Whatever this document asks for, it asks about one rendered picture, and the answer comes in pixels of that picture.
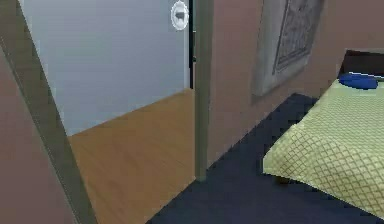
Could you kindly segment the bed with green quilted cover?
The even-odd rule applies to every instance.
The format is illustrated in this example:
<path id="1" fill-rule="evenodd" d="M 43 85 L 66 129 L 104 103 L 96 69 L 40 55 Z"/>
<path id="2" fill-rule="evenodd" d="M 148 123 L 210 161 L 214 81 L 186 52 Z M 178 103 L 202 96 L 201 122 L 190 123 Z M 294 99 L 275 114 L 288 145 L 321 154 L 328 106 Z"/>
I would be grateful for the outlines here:
<path id="1" fill-rule="evenodd" d="M 344 73 L 378 79 L 371 90 Z M 265 153 L 262 172 L 308 184 L 384 224 L 384 50 L 348 49 L 335 80 Z"/>

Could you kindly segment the blue pillow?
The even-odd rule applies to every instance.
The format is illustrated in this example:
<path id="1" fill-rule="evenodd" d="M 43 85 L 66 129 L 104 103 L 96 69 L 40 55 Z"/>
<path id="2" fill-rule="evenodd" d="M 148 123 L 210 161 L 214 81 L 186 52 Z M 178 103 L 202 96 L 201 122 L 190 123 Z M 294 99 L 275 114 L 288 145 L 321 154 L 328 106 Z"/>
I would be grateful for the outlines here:
<path id="1" fill-rule="evenodd" d="M 344 73 L 338 77 L 340 84 L 354 89 L 371 90 L 378 87 L 378 79 L 373 76 Z"/>

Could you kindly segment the grey framed wall picture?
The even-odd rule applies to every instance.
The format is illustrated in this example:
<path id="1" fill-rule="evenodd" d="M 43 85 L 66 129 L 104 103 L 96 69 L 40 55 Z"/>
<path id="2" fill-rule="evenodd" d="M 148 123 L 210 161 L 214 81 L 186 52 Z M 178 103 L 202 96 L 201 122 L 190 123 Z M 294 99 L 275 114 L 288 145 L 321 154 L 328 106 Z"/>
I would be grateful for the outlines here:
<path id="1" fill-rule="evenodd" d="M 325 0 L 263 0 L 252 94 L 263 96 L 301 72 Z"/>

